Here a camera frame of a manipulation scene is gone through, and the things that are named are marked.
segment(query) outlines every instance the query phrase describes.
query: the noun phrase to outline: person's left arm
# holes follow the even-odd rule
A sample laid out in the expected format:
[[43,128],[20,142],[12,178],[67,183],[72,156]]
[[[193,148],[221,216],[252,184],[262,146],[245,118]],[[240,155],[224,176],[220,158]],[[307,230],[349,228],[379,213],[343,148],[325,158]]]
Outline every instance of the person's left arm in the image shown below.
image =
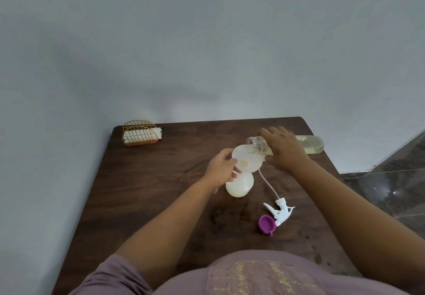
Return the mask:
[[155,289],[167,281],[210,197],[225,182],[233,181],[236,159],[226,160],[233,149],[213,158],[204,176],[188,188],[167,209],[138,230],[116,251],[135,265]]

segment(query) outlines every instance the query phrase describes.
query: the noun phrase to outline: person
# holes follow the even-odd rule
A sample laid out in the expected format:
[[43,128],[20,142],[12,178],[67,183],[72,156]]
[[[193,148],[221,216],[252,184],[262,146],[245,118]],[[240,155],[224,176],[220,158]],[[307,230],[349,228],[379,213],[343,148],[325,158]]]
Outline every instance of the person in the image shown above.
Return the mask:
[[244,250],[204,269],[173,276],[205,205],[240,173],[232,149],[213,158],[204,176],[100,264],[72,295],[406,294],[425,281],[425,241],[312,161],[283,127],[258,132],[273,151],[266,161],[288,171],[325,217],[365,278],[335,276],[279,251]]

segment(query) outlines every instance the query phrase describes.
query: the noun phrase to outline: person's left hand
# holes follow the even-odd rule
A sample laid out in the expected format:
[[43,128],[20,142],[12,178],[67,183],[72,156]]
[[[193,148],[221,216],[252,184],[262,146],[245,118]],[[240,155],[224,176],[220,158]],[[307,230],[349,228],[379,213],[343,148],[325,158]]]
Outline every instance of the person's left hand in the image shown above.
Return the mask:
[[233,152],[233,148],[225,148],[221,150],[208,164],[204,177],[202,178],[212,186],[217,192],[218,188],[226,182],[232,182],[238,177],[235,172],[242,173],[241,170],[235,168],[237,159],[226,160],[226,157]]

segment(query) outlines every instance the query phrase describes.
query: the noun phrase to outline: dark brown table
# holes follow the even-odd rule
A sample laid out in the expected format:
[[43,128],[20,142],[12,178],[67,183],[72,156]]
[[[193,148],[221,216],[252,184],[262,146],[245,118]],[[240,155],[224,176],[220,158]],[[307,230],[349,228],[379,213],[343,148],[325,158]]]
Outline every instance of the dark brown table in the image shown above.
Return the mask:
[[[114,128],[91,188],[54,294],[67,294],[136,230],[171,204],[204,173],[221,149],[244,144],[260,127],[284,126],[296,135],[312,135],[301,117],[159,124],[162,140],[153,145],[125,147],[122,126]],[[329,173],[339,174],[325,152],[311,158]],[[325,267],[350,274],[353,264],[311,199],[284,172],[264,163],[270,184],[295,206],[291,217],[273,236],[258,229],[258,219],[270,214],[263,202],[275,197],[258,172],[247,196],[234,198],[220,189],[197,224],[177,273],[209,265],[243,249],[284,250]]]

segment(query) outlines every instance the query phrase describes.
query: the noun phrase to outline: person's right arm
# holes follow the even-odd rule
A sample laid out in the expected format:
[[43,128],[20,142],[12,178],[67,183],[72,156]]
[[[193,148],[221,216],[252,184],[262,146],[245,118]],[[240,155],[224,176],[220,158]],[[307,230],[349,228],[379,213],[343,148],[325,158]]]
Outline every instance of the person's right arm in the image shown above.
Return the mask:
[[258,134],[273,151],[266,161],[294,176],[363,276],[402,288],[424,282],[425,240],[312,161],[292,132]]

